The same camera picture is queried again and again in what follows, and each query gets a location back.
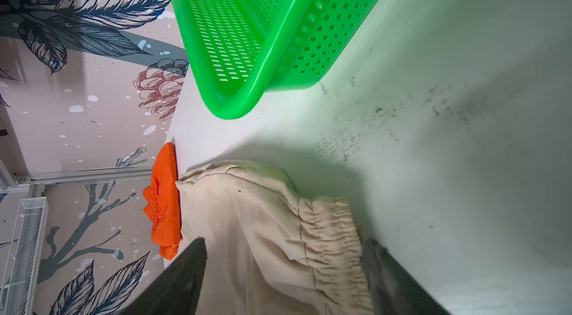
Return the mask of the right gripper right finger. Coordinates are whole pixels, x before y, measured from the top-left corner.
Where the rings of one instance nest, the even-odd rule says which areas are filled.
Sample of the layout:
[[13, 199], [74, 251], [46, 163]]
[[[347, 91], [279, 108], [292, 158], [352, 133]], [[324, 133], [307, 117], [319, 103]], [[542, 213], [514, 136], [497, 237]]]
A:
[[377, 240], [363, 242], [360, 258], [375, 314], [447, 314]]

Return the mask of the beige shorts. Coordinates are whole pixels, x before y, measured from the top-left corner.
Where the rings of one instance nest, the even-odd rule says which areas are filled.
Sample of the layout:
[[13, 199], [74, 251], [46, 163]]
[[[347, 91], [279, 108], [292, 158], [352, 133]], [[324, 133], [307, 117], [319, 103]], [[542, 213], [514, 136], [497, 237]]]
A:
[[177, 181], [181, 247], [206, 243], [199, 314], [372, 314], [343, 197], [301, 197], [283, 170], [212, 163]]

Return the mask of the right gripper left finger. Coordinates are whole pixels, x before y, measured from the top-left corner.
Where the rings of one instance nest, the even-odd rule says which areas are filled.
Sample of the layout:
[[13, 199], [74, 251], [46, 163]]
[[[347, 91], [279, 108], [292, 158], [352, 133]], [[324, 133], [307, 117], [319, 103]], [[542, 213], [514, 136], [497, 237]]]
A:
[[195, 314], [207, 263], [204, 238], [196, 238], [169, 267], [119, 314]]

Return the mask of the orange shorts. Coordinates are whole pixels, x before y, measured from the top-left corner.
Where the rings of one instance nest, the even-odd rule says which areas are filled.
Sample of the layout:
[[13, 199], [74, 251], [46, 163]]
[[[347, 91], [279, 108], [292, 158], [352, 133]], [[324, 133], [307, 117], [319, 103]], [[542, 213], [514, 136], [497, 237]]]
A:
[[144, 213], [150, 218], [151, 240], [159, 245], [159, 254], [171, 261], [178, 253], [181, 236], [180, 194], [174, 144], [166, 143], [156, 157], [151, 184], [143, 191], [147, 206]]

